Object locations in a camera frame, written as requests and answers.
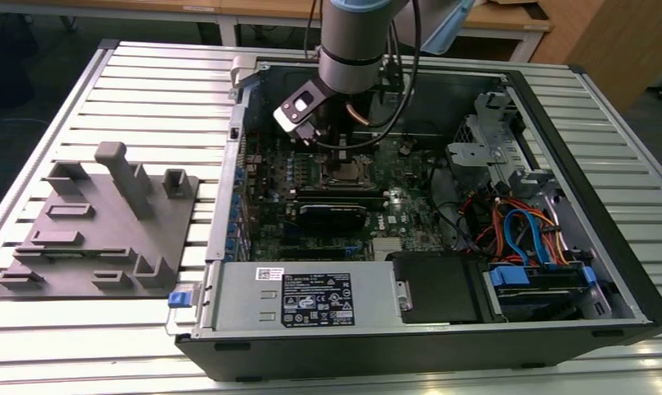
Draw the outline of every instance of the motherboard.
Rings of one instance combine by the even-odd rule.
[[[247,144],[251,259],[383,260],[382,245],[445,250],[427,194],[431,151],[394,137],[331,160],[271,140],[252,135]]]

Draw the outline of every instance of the wire bundle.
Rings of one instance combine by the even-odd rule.
[[[498,210],[501,205],[514,207],[506,216]],[[535,254],[541,263],[567,265],[567,260],[562,252],[561,230],[558,229],[557,224],[546,217],[541,210],[533,208],[513,197],[498,198],[493,206],[493,224],[490,228],[495,230],[495,255],[498,257],[503,255],[505,247],[509,244],[510,248],[517,252],[517,255],[509,255],[503,260],[506,262],[518,261],[525,263],[526,259],[529,259],[523,251],[518,248],[517,242],[510,237],[510,225],[514,216],[525,217],[529,220],[530,230],[534,235]],[[537,224],[535,218],[542,222],[541,225]],[[550,227],[553,232],[545,232],[543,228],[546,227]]]

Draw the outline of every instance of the table leg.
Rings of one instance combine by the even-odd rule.
[[[199,37],[204,45],[220,45],[220,29],[215,23],[196,22]]]
[[[527,63],[533,56],[538,44],[541,43],[543,33],[541,31],[529,31],[523,39],[518,42],[514,54],[510,56],[510,62]]]
[[[226,47],[238,47],[238,21],[235,16],[219,15],[220,43]]]
[[[78,31],[78,18],[75,16],[59,16],[59,21],[68,32]]]
[[[255,41],[264,40],[264,35],[263,35],[263,32],[260,31],[262,25],[251,25],[251,26],[252,26],[252,30],[255,31]]]

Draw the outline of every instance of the floor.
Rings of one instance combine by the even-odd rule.
[[[23,67],[35,96],[27,104],[14,109],[0,109],[0,119],[51,121],[102,38],[182,44],[200,44],[202,37],[214,42],[218,39],[215,28],[187,22],[79,18],[76,23],[78,31],[68,33],[56,16],[34,17],[31,31],[40,51],[23,61]],[[250,26],[243,26],[242,43],[259,47],[302,48],[302,28],[264,29],[258,28],[255,32]],[[319,33],[312,31],[310,42],[318,41]],[[662,101],[647,92],[625,117],[662,163]],[[38,122],[0,123],[0,199],[44,129]]]

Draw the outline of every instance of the blue cable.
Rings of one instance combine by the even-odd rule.
[[[355,255],[358,249],[360,249],[360,248],[356,245],[346,247],[344,248],[344,257],[350,258],[352,255]]]
[[[553,261],[550,260],[550,256],[547,255],[547,250],[542,246],[541,228],[538,228],[538,222],[535,222],[535,217],[533,216],[533,214],[530,214],[525,210],[521,210],[519,208],[509,211],[509,214],[506,214],[506,218],[505,218],[506,243],[514,249],[514,251],[517,251],[518,256],[523,260],[523,266],[527,266],[529,265],[529,255],[526,255],[523,250],[518,248],[517,243],[514,243],[514,239],[511,238],[511,235],[510,235],[510,221],[511,221],[511,218],[514,217],[514,214],[517,214],[518,212],[522,213],[526,216],[526,219],[529,220],[530,230],[533,233],[533,245],[535,246],[535,255],[538,255],[538,260],[541,261],[542,264],[550,263]]]

